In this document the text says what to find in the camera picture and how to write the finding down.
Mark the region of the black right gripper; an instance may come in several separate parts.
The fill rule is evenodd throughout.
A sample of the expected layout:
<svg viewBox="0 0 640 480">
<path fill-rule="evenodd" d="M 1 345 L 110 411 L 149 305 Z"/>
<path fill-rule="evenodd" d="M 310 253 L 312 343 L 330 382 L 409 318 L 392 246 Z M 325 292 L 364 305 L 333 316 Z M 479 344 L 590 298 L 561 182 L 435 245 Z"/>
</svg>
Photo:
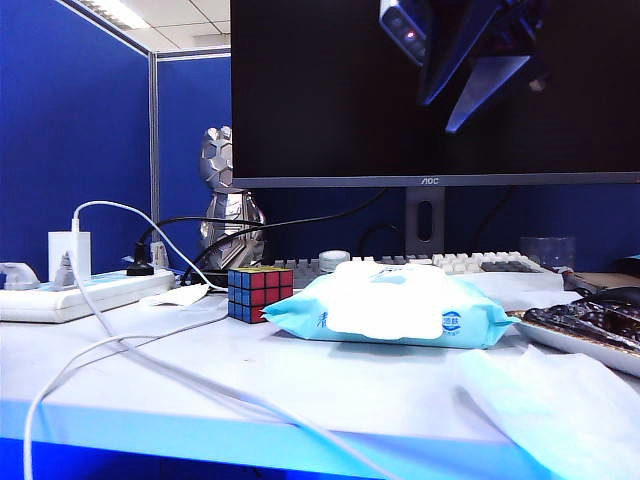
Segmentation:
<svg viewBox="0 0 640 480">
<path fill-rule="evenodd" d="M 548 11 L 546 1 L 432 1 L 431 58 L 422 69 L 420 105 L 430 105 L 462 61 L 472 69 L 445 127 L 458 130 L 529 61 Z"/>
</svg>

